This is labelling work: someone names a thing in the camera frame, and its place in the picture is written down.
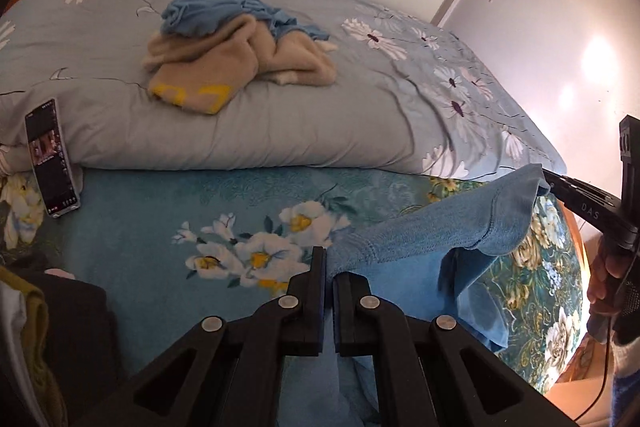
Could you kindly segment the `right hand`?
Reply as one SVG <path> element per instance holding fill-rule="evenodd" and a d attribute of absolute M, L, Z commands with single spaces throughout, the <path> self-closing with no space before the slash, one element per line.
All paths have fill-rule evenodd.
<path fill-rule="evenodd" d="M 590 302 L 590 313 L 608 317 L 618 309 L 608 303 L 608 295 L 615 294 L 617 286 L 612 280 L 621 280 L 631 265 L 631 255 L 620 254 L 618 245 L 604 235 L 600 236 L 596 257 L 590 265 L 590 280 L 587 297 Z"/>

